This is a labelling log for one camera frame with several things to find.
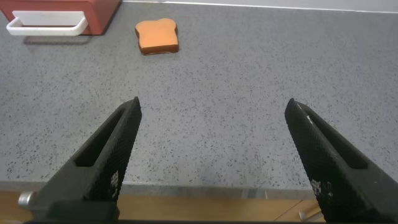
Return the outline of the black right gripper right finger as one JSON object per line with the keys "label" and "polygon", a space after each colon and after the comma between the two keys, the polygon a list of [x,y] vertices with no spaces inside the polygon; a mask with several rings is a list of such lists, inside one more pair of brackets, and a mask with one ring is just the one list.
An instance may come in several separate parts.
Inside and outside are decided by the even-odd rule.
{"label": "black right gripper right finger", "polygon": [[327,222],[396,222],[397,182],[307,105],[285,120]]}

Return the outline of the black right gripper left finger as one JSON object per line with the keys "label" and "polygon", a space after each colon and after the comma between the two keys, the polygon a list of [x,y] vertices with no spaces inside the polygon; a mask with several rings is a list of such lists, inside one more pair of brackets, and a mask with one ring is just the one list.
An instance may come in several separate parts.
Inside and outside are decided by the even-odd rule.
{"label": "black right gripper left finger", "polygon": [[138,98],[121,104],[29,203],[35,222],[110,222],[142,118]]}

